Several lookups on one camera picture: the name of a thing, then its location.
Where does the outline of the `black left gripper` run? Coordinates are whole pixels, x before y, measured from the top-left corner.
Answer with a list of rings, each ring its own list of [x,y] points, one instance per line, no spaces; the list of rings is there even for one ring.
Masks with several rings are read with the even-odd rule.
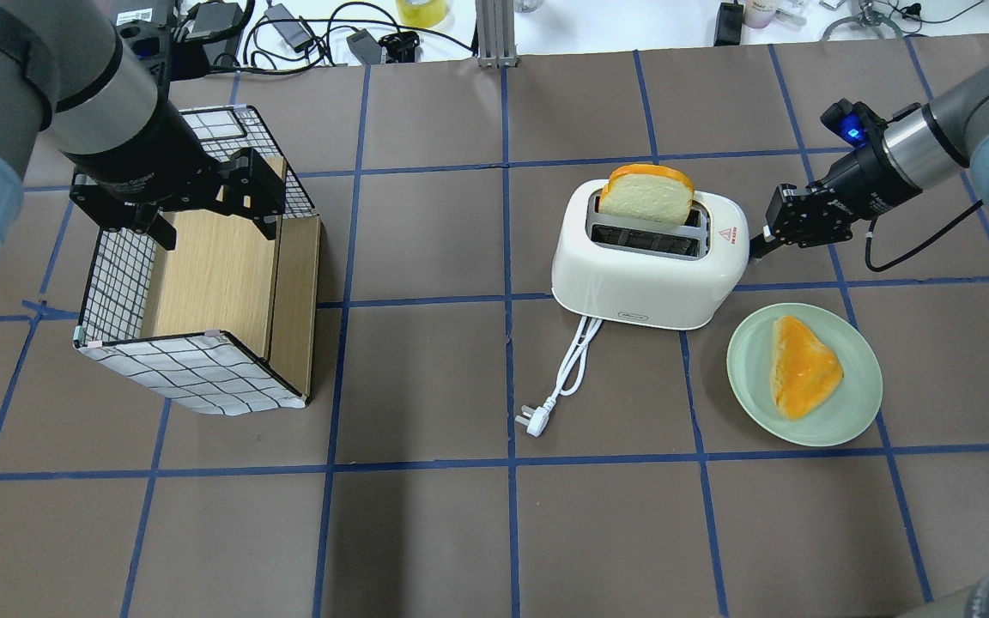
[[[282,172],[254,148],[226,161],[204,151],[190,129],[146,130],[110,151],[71,154],[72,203],[101,230],[129,230],[173,251],[177,231],[161,209],[208,209],[250,220],[275,241],[286,211]]]

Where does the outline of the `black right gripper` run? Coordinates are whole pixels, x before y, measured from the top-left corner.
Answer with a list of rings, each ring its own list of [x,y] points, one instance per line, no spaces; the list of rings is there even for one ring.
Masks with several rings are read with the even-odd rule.
[[[852,238],[852,224],[871,221],[921,195],[886,156],[871,151],[848,153],[818,180],[800,189],[781,184],[774,189],[766,223],[749,242],[752,261],[784,245],[800,249]]]

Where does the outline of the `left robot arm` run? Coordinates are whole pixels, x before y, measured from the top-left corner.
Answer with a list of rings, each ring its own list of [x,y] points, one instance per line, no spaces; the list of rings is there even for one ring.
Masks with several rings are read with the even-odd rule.
[[[42,132],[75,166],[71,199],[107,233],[173,250],[166,214],[207,210],[275,239],[285,179],[252,148],[209,155],[168,97],[170,82],[208,75],[205,46],[231,34],[117,24],[90,1],[0,1],[0,251]]]

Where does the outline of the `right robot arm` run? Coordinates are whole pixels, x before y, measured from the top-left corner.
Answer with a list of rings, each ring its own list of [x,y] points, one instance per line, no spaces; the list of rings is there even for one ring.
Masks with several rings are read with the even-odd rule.
[[[859,221],[866,221],[867,233],[873,234],[892,210],[953,180],[962,183],[972,204],[919,244],[919,250],[937,243],[958,223],[976,218],[986,242],[964,247],[961,255],[989,257],[989,65],[893,118],[877,116],[862,102],[843,100],[824,111],[821,121],[852,151],[823,179],[802,189],[777,189],[764,231],[750,243],[753,258],[786,244],[808,249],[848,241]],[[876,282],[862,289],[859,300],[864,334],[883,342],[898,336],[902,348],[919,334],[926,345],[924,351],[906,351],[892,360],[877,419],[879,426],[909,418],[919,423],[918,445],[888,451],[904,533],[925,598],[914,615],[989,617],[989,574],[956,593],[933,596],[919,510],[910,506],[902,480],[911,462],[949,463],[955,457],[989,453],[989,443],[955,442],[958,434],[989,427],[989,279],[923,278],[901,286]]]

